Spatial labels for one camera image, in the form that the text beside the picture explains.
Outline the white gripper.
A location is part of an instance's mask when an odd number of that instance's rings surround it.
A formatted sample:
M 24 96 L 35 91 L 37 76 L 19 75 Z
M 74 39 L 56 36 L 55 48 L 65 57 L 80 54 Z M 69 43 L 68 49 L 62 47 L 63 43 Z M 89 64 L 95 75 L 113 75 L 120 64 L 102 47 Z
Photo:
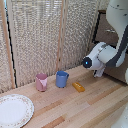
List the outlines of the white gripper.
M 95 70 L 94 73 L 93 73 L 93 76 L 94 77 L 101 77 L 103 75 L 104 70 L 105 70 L 105 67 L 103 67 L 99 70 Z

